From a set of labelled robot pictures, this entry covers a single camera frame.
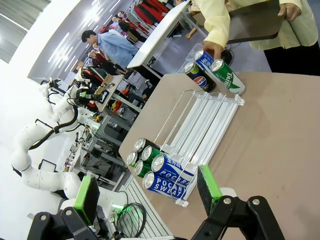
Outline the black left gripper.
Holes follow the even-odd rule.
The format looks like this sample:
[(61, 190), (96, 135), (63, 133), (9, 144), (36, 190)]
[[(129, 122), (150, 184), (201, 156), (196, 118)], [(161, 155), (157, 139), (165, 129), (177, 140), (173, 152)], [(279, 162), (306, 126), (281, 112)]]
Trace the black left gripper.
[(76, 105), (87, 105), (93, 100), (94, 91), (90, 89), (78, 89), (75, 93), (74, 103)]

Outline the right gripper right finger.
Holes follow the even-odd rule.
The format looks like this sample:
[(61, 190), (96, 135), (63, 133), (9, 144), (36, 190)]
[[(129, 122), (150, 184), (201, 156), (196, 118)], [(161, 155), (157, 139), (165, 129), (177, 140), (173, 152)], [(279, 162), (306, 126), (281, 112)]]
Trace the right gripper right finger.
[(197, 168), (197, 189), (207, 218), (193, 240), (221, 240), (228, 228), (237, 228), (247, 240), (283, 240), (276, 217), (263, 196), (243, 201), (223, 195), (208, 165)]

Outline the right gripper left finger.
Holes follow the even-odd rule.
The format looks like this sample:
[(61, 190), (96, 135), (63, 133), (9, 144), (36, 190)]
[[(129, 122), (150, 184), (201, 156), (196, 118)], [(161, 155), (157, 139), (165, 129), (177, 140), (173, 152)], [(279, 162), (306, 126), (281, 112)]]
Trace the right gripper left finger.
[(32, 221), (28, 240), (97, 240), (91, 229), (96, 217), (100, 196), (97, 180), (83, 177), (73, 206), (68, 206), (52, 215), (37, 213)]

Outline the person's right hand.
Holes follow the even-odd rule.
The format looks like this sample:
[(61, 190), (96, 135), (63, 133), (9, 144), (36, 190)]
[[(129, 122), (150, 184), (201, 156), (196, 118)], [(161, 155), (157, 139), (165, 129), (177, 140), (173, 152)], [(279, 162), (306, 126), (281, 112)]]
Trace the person's right hand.
[(204, 51), (210, 54), (214, 60), (220, 59), (222, 51), (224, 50), (224, 48), (221, 45), (211, 41), (204, 41), (202, 43), (202, 48)]

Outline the person's left hand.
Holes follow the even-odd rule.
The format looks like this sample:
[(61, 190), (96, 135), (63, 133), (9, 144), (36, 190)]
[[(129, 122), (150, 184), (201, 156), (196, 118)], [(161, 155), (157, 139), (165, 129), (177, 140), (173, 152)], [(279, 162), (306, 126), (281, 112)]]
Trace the person's left hand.
[(288, 21), (294, 21), (302, 14), (302, 2), (300, 0), (280, 0), (278, 17)]

